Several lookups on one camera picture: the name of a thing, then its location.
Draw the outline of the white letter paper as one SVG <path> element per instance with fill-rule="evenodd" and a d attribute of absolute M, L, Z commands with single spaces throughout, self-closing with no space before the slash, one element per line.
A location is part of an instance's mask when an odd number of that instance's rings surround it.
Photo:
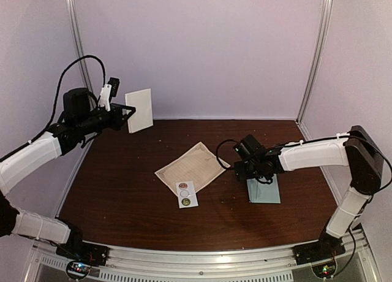
<path fill-rule="evenodd" d="M 135 113 L 128 119 L 131 134 L 153 126 L 153 107 L 151 90 L 139 90 L 125 94 L 127 106 L 135 107 Z"/>

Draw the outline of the light blue envelope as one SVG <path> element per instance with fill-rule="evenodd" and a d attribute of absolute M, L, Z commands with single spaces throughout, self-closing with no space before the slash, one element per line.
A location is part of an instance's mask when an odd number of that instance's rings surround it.
<path fill-rule="evenodd" d="M 261 183 L 264 179 L 247 180 L 249 202 L 253 204 L 279 204 L 281 197 L 279 193 L 277 175 L 274 175 L 270 184 Z"/>

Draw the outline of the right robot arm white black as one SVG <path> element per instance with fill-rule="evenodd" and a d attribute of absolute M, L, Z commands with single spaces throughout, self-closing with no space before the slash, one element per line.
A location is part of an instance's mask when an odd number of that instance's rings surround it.
<path fill-rule="evenodd" d="M 338 241 L 361 216 L 375 194 L 383 189 L 387 160 L 364 127 L 354 125 L 332 137 L 292 141 L 267 148 L 249 134 L 233 146 L 240 160 L 233 169 L 239 180 L 271 183 L 275 175 L 300 169 L 320 168 L 324 174 L 347 171 L 347 189 L 314 245 L 319 258 L 327 258 Z"/>

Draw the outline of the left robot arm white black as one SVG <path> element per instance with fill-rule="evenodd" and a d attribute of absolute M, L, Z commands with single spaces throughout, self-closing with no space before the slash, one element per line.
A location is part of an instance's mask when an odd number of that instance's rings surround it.
<path fill-rule="evenodd" d="M 23 235 L 63 245 L 75 260 L 88 255 L 88 246 L 82 241 L 79 229 L 56 218 L 13 207 L 6 195 L 41 166 L 64 156 L 77 145 L 86 146 L 87 135 L 97 137 L 106 128 L 120 130 L 136 108 L 112 103 L 115 94 L 110 84 L 102 87 L 99 97 L 86 88 L 66 92 L 58 122 L 49 124 L 36 139 L 1 160 L 1 236 Z"/>

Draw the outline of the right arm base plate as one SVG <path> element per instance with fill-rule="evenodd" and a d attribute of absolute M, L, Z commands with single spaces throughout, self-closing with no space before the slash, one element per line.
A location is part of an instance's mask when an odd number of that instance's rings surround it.
<path fill-rule="evenodd" d="M 314 263 L 325 259 L 332 259 L 335 255 L 345 253 L 343 245 L 331 245 L 328 242 L 313 242 L 293 247 L 297 265 Z"/>

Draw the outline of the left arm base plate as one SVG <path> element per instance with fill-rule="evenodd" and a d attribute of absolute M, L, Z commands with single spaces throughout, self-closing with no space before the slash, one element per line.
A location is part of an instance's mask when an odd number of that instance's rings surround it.
<path fill-rule="evenodd" d="M 84 243 L 80 251 L 59 245 L 56 249 L 56 254 L 59 256 L 82 261 L 85 264 L 95 267 L 106 266 L 109 248 L 107 246 L 95 245 L 92 243 Z"/>

